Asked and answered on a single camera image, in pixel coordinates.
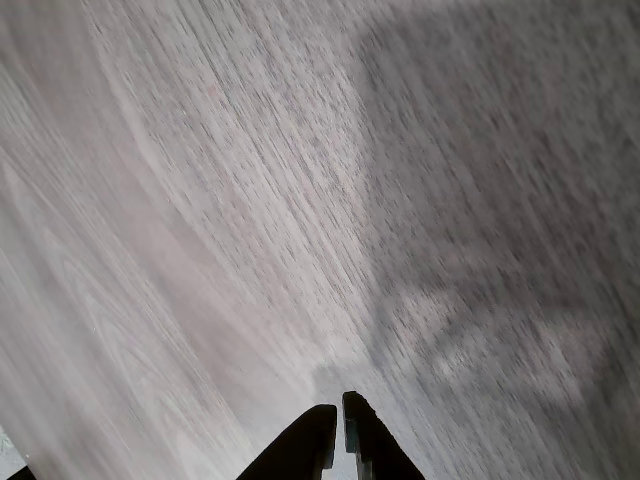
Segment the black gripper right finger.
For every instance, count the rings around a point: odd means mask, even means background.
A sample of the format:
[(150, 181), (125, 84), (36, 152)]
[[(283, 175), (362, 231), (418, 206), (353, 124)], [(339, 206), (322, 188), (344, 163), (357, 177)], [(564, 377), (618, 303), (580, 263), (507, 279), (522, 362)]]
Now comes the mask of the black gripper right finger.
[(422, 479), (408, 455), (367, 400), (356, 391), (342, 395), (346, 452), (354, 454), (359, 479)]

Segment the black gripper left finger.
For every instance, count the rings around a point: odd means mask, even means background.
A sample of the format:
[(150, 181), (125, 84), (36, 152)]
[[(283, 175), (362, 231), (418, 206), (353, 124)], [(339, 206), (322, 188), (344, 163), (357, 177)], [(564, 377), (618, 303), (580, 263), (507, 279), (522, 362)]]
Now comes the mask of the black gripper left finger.
[(283, 430), (237, 477), (250, 479), (321, 479), (333, 466), (337, 407), (318, 404)]

